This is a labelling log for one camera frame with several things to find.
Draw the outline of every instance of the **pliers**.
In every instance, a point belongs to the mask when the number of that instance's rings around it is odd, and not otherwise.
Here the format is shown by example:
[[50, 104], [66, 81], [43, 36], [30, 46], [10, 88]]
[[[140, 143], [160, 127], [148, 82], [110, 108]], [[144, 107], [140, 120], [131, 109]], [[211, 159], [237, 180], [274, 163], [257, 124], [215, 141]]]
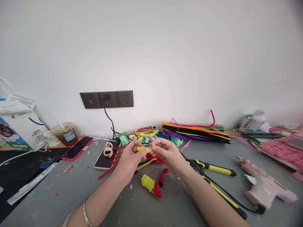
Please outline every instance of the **pliers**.
[[236, 176], [237, 173], [234, 171], [234, 170], [231, 170], [231, 169], [227, 169], [227, 168], [223, 168], [223, 167], [220, 167], [220, 166], [215, 166], [215, 165], [211, 165], [209, 163], [206, 163], [206, 162], [201, 162], [200, 160], [198, 159], [187, 159], [183, 154], [182, 156], [185, 158], [185, 160], [190, 164], [190, 166], [196, 170], [200, 175], [201, 177], [204, 178], [204, 180], [210, 184], [210, 186], [217, 191], [217, 193], [220, 194], [220, 196], [223, 197], [223, 199], [225, 199], [225, 201], [244, 219], [246, 220], [247, 219], [247, 214], [236, 204], [234, 203], [234, 201], [232, 201], [229, 197], [227, 197], [223, 192], [221, 192], [211, 181], [213, 181], [212, 179], [210, 179], [208, 176], [204, 175], [204, 168], [205, 169], [209, 169], [209, 170], [212, 170], [212, 171], [216, 171], [216, 172], [219, 172], [219, 173], [223, 173], [223, 174], [226, 174], [226, 175], [229, 175], [229, 176]]
[[226, 175], [229, 175], [232, 177], [237, 175], [237, 173], [234, 170], [223, 168], [220, 166], [215, 166], [215, 165], [209, 164], [207, 162], [202, 162], [198, 159], [195, 159], [195, 160], [188, 159], [187, 161], [194, 169], [199, 170], [200, 174], [202, 174], [202, 175], [204, 175], [204, 169], [209, 169], [211, 171], [223, 173], [223, 174], [226, 174]]

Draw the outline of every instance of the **phone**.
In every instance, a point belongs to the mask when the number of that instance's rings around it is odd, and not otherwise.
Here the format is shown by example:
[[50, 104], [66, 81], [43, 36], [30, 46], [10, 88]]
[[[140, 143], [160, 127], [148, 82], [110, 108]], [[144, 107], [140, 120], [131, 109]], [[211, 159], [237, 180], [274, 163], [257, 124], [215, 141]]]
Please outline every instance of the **phone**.
[[94, 138], [83, 137], [78, 141], [71, 149], [69, 149], [64, 155], [62, 155], [63, 160], [74, 161], [83, 152], [83, 148], [88, 146]]
[[[119, 140], [119, 138], [116, 139], [115, 142], [112, 141], [107, 141], [107, 143], [111, 143], [113, 145], [113, 148], [117, 148], [121, 146], [121, 142]], [[97, 158], [95, 164], [94, 164], [94, 168], [98, 169], [98, 170], [107, 170], [110, 169], [113, 164], [111, 164], [110, 162], [115, 161], [114, 159], [114, 155], [111, 158], [106, 157], [103, 152], [104, 152], [104, 148], [102, 149], [99, 157]], [[116, 154], [118, 153], [119, 149], [114, 150], [113, 153]]]
[[285, 143], [291, 147], [294, 147], [294, 148], [297, 148], [297, 149], [303, 151], [303, 140], [294, 139], [294, 140], [289, 140]]

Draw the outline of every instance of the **plastic cup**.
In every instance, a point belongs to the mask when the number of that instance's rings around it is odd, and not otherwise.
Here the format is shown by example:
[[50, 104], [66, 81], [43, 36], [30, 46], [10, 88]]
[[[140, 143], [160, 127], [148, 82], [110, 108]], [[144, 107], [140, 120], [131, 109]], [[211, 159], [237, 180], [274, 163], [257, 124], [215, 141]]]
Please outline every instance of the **plastic cup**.
[[63, 128], [61, 128], [60, 125], [53, 127], [50, 133], [55, 135], [65, 146], [74, 146], [78, 142], [78, 137], [74, 130], [74, 123], [64, 122], [62, 125]]

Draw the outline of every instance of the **power outlet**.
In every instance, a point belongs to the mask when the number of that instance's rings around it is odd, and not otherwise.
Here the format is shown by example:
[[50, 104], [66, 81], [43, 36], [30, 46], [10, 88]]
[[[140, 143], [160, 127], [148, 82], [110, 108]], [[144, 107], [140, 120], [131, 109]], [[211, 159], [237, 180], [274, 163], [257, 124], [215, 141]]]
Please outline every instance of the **power outlet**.
[[116, 91], [116, 100], [118, 107], [133, 107], [133, 90]]
[[101, 108], [117, 108], [117, 100], [116, 100], [116, 94], [114, 91], [104, 91], [104, 92], [98, 92], [99, 101], [101, 104]]

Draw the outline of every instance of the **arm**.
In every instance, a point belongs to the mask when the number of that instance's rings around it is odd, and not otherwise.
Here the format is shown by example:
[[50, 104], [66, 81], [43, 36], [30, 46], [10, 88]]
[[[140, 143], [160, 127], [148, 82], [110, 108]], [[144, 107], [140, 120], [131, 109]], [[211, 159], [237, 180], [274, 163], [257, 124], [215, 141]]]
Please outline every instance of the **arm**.
[[233, 208], [186, 162], [171, 141], [153, 141], [153, 156], [159, 156], [184, 182], [201, 213], [211, 227], [249, 226]]
[[[124, 148], [112, 175], [87, 199], [86, 215], [92, 226], [99, 226], [102, 223], [123, 188], [132, 179], [139, 162], [146, 159], [147, 149], [137, 151], [138, 147], [142, 147], [142, 144], [135, 140]], [[87, 227], [83, 216], [83, 205], [70, 217], [67, 227], [70, 226]]]

